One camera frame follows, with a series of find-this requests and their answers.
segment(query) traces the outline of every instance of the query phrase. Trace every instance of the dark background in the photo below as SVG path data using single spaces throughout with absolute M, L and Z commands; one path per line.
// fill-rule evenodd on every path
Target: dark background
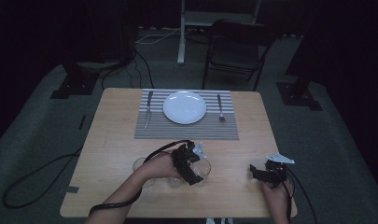
M 187 2 L 192 10 L 254 6 Z M 378 1 L 267 0 L 258 22 L 280 36 L 304 35 L 287 73 L 327 88 L 378 181 Z M 179 24 L 180 1 L 0 0 L 0 137 L 64 50 L 76 62 L 121 60 L 131 54 L 136 27 Z

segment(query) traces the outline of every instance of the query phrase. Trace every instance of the knife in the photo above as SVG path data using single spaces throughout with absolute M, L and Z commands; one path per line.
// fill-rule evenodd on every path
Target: knife
M 145 129 L 147 128 L 148 124 L 150 123 L 150 118 L 151 118 L 150 102 L 151 102 L 151 97 L 152 96 L 153 96 L 153 91 L 150 91 L 148 93 L 148 97 L 147 97 L 147 110 L 146 110 Z

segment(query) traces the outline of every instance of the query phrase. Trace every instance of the gray carpet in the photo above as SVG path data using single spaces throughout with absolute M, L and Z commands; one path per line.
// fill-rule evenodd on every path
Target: gray carpet
M 148 31 L 141 35 L 168 32 Z M 201 87 L 206 45 L 198 41 L 205 39 L 196 35 L 190 38 L 197 41 L 188 40 L 186 63 L 183 66 L 176 63 L 178 38 L 136 46 L 149 64 L 155 88 Z M 278 39 L 274 43 L 258 86 L 279 150 L 296 161 L 295 165 L 289 167 L 304 185 L 319 223 L 378 223 L 378 187 L 325 88 L 315 83 L 310 85 L 310 91 L 323 111 L 311 111 L 304 106 L 285 106 L 282 102 L 275 82 L 293 82 L 296 79 L 286 76 L 285 72 L 299 44 L 300 40 L 295 38 Z M 105 86 L 151 88 L 146 65 L 140 57 L 136 57 L 135 62 L 126 69 L 110 74 L 105 79 Z M 82 65 L 95 70 L 105 66 L 96 63 Z M 74 172 L 77 159 L 73 159 L 54 186 L 38 202 L 22 209 L 6 209 L 2 205 L 2 194 L 12 181 L 47 161 L 73 153 L 85 141 L 91 120 L 86 119 L 81 129 L 80 122 L 83 115 L 92 118 L 95 113 L 103 91 L 101 79 L 92 95 L 51 100 L 52 92 L 59 88 L 64 76 L 61 66 L 48 73 L 0 139 L 0 223 L 53 224 L 81 223 L 84 220 L 61 217 L 59 213 L 63 192 Z M 251 91 L 253 81 L 254 78 L 246 83 L 245 77 L 231 78 L 228 74 L 212 71 L 206 88 Z M 33 199 L 47 187 L 66 161 L 58 161 L 20 184 L 11 192 L 10 202 L 26 203 Z M 299 213 L 292 218 L 292 223 L 314 223 L 302 190 L 297 189 L 295 200 Z M 272 223 L 269 218 L 234 219 L 234 223 L 247 222 Z

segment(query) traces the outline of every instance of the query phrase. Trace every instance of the hand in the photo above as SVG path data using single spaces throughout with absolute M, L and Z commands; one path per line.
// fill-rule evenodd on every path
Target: hand
M 182 178 L 174 168 L 171 153 L 172 150 L 159 153 L 150 161 L 145 162 L 137 171 L 143 172 L 147 179 L 163 177 Z
M 261 189 L 264 193 L 265 200 L 267 202 L 270 215 L 273 218 L 275 224 L 288 223 L 287 220 L 287 197 L 290 197 L 293 192 L 293 187 L 289 180 L 285 181 L 289 195 L 282 184 L 275 189 L 271 189 L 264 182 L 261 182 Z

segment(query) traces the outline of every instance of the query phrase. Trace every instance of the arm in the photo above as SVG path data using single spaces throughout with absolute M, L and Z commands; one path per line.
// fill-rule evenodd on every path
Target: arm
M 181 177 L 172 164 L 171 155 L 168 153 L 160 153 L 134 171 L 104 203 L 126 202 L 135 196 L 147 180 L 167 176 Z M 86 224 L 121 224 L 124 222 L 130 208 L 130 206 L 125 206 L 121 208 L 97 210 L 88 217 Z
M 293 187 L 290 182 L 285 181 L 287 190 L 291 194 Z M 261 189 L 264 193 L 265 201 L 270 211 L 270 215 L 273 218 L 274 224 L 288 224 L 287 220 L 287 192 L 285 188 L 280 184 L 275 189 L 271 189 L 266 183 L 261 182 Z

